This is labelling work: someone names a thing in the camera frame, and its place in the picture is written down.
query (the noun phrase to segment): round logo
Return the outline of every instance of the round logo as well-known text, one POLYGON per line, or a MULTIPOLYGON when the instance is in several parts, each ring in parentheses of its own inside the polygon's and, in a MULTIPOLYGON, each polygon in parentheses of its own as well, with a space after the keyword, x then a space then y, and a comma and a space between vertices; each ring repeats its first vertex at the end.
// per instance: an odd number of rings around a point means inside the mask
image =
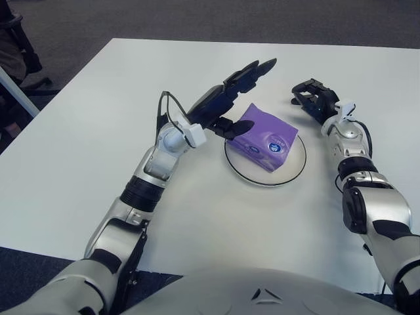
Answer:
POLYGON ((254 147, 254 146, 250 146, 249 147, 249 149, 252 151, 252 152, 255 152, 255 153, 260 153, 260 150, 258 150, 256 147, 254 147))
POLYGON ((270 143, 268 145, 268 148, 270 149, 271 152, 280 152, 282 150, 282 147, 276 143, 270 143))

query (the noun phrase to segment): gray carpet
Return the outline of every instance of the gray carpet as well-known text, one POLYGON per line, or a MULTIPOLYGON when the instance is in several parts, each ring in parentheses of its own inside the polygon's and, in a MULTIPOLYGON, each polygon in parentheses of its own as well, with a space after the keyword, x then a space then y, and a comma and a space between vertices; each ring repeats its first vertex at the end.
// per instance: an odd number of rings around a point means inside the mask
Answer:
MULTIPOLYGON (((420 47, 419 0, 13 0, 9 3, 24 16, 23 27, 44 65, 44 70, 30 75, 25 84, 48 75, 54 81, 53 88, 67 84, 113 37, 420 47)), ((42 108, 46 101, 35 99, 35 103, 42 108)), ((68 263, 0 248, 0 311, 27 299, 68 263)), ((169 278, 169 275, 141 273, 129 304, 152 294, 169 278)), ((384 301, 393 304, 392 297, 384 301)))

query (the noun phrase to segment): tissue box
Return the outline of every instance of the tissue box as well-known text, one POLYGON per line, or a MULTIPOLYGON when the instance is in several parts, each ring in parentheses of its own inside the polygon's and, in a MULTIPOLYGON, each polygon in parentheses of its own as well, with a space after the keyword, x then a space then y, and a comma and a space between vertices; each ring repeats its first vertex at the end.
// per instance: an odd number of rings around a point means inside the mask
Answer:
POLYGON ((254 104, 249 105, 240 120, 252 120, 255 124, 248 132, 228 140, 228 144, 270 173, 282 166, 298 129, 254 104))

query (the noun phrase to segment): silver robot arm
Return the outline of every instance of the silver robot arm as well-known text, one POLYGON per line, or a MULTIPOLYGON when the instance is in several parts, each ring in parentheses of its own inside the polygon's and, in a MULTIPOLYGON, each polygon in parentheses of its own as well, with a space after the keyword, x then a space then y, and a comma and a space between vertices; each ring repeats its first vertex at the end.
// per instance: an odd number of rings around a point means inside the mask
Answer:
POLYGON ((25 303, 4 314, 120 313, 127 282, 142 254, 147 226, 179 157, 205 141, 203 129, 179 117, 167 123, 75 261, 25 303))
POLYGON ((399 311, 419 314, 420 236, 411 233, 407 201, 372 162, 369 131, 352 116, 355 103, 339 101, 334 91, 314 79, 297 85, 292 93, 296 96, 292 103, 302 105, 321 123, 328 139, 341 179, 346 227, 365 241, 399 311))
POLYGON ((75 261, 37 291, 29 300, 6 312, 15 314, 99 315, 119 314, 125 307, 128 285, 147 240, 148 223, 174 173, 179 157, 205 141, 203 129, 233 139, 252 128, 253 121, 234 123, 222 117, 239 93, 246 93, 258 78, 272 69, 276 59, 252 62, 205 93, 186 113, 178 100, 164 91, 159 100, 157 135, 136 168, 122 195, 116 198, 86 247, 85 257, 75 261), (167 112, 161 101, 167 97, 167 112), (169 97, 182 115, 174 122, 169 97))

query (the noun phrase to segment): tissue box logo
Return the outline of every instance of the tissue box logo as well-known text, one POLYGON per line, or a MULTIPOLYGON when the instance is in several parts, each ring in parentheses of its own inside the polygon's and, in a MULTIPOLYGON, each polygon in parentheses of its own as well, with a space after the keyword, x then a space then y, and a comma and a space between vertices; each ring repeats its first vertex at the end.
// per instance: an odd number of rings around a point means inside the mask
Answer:
POLYGON ((282 150, 282 147, 279 146, 278 144, 275 143, 270 143, 270 145, 268 146, 268 148, 272 151, 272 152, 280 152, 282 150))

